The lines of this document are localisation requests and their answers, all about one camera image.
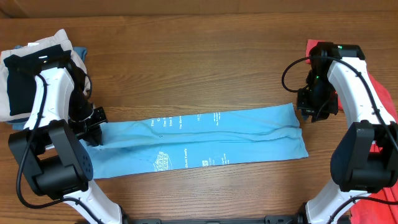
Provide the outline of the light blue printed t-shirt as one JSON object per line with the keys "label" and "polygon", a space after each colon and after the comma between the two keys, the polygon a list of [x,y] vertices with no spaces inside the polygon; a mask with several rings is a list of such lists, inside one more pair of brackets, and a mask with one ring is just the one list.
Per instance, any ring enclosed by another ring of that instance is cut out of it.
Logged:
{"label": "light blue printed t-shirt", "polygon": [[308,157],[292,104],[101,125],[96,179]]}

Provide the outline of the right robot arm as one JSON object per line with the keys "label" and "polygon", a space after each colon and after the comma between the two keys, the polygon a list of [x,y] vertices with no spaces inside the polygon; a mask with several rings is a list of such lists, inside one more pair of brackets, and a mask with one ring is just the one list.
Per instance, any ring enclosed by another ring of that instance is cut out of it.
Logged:
{"label": "right robot arm", "polygon": [[331,180],[305,204],[306,223],[337,223],[360,200],[397,182],[397,121],[383,107],[358,45],[319,42],[297,90],[297,108],[313,122],[343,106],[348,130],[332,154]]}

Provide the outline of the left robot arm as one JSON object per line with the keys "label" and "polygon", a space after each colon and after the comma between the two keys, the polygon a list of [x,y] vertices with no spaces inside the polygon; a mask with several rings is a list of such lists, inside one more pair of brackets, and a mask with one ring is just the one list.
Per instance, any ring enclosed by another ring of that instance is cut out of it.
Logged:
{"label": "left robot arm", "polygon": [[85,140],[103,143],[100,125],[107,121],[83,89],[87,74],[67,55],[32,57],[13,55],[6,67],[35,83],[30,117],[22,131],[9,136],[17,161],[16,193],[32,209],[66,203],[88,223],[129,223],[93,179],[93,165]]}

